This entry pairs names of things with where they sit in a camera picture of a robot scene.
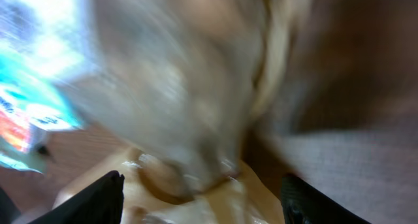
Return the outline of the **brown snack bag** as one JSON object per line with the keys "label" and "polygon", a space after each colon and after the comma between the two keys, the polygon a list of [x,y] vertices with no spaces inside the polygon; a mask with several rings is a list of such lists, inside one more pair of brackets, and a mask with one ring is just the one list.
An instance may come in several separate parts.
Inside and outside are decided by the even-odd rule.
{"label": "brown snack bag", "polygon": [[313,0],[87,0],[93,66],[61,86],[84,116],[141,149],[161,198],[240,172]]}

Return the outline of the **teal tissue pack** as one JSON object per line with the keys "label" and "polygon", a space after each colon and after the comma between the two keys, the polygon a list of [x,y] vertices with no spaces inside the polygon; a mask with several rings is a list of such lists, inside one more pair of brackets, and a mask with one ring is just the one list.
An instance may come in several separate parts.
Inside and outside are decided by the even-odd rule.
{"label": "teal tissue pack", "polygon": [[84,0],[1,0],[1,166],[43,173],[54,132],[84,122],[59,90],[86,64]]}

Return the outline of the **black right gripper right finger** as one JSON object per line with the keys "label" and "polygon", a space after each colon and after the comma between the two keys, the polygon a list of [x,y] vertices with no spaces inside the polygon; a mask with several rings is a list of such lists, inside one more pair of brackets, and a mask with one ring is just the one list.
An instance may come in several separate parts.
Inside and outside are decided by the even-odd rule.
{"label": "black right gripper right finger", "polygon": [[285,224],[370,224],[294,174],[282,178],[280,201]]}

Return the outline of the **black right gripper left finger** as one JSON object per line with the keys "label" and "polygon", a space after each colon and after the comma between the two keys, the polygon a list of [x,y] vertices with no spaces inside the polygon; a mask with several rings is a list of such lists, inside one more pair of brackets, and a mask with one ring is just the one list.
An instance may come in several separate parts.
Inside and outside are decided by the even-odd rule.
{"label": "black right gripper left finger", "polygon": [[120,224],[124,180],[112,170],[30,224]]}

